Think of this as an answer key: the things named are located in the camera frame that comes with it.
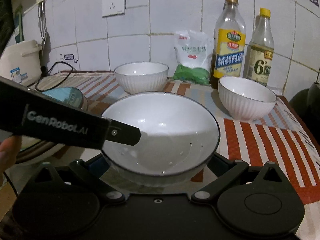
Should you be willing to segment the person left hand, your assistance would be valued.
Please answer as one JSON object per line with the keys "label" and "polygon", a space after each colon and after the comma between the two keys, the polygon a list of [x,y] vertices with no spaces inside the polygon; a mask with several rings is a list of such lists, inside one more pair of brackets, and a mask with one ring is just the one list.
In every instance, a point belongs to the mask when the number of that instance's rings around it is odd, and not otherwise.
{"label": "person left hand", "polygon": [[0,148],[0,171],[5,172],[7,169],[11,168],[17,159],[17,155],[21,150],[22,137],[21,136],[11,136],[1,142]]}

